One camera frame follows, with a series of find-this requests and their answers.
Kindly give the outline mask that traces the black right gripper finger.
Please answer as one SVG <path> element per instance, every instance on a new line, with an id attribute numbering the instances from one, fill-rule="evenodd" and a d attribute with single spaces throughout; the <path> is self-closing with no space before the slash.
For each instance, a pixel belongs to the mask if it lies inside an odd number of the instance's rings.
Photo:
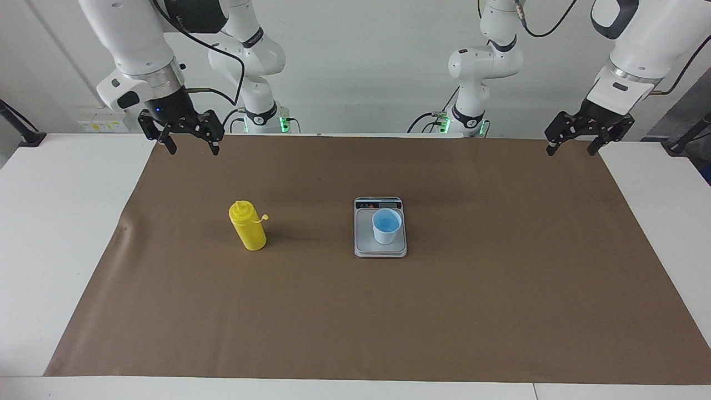
<path id="1" fill-rule="evenodd" d="M 220 152 L 220 143 L 224 137 L 224 127 L 215 111 L 197 114 L 197 122 L 192 128 L 192 135 L 208 144 L 213 156 Z"/>
<path id="2" fill-rule="evenodd" d="M 171 130 L 168 129 L 168 127 L 159 130 L 157 122 L 147 109 L 140 111 L 138 122 L 146 139 L 162 144 L 168 150 L 169 154 L 175 155 L 177 146 L 171 137 Z"/>

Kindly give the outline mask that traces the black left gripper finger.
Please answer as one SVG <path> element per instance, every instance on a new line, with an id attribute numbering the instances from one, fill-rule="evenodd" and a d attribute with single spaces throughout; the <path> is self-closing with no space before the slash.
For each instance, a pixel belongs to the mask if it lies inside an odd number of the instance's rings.
<path id="1" fill-rule="evenodd" d="M 588 146 L 589 156 L 594 156 L 602 147 L 611 142 L 622 140 L 634 123 L 635 119 L 633 117 L 623 117 L 620 122 L 612 124 L 610 127 L 605 127 L 599 122 L 591 122 L 589 129 L 592 130 L 596 137 Z"/>
<path id="2" fill-rule="evenodd" d="M 554 156 L 558 148 L 566 141 L 576 139 L 580 136 L 578 132 L 580 116 L 559 112 L 553 121 L 544 129 L 544 135 L 548 140 L 546 151 L 548 156 Z"/>

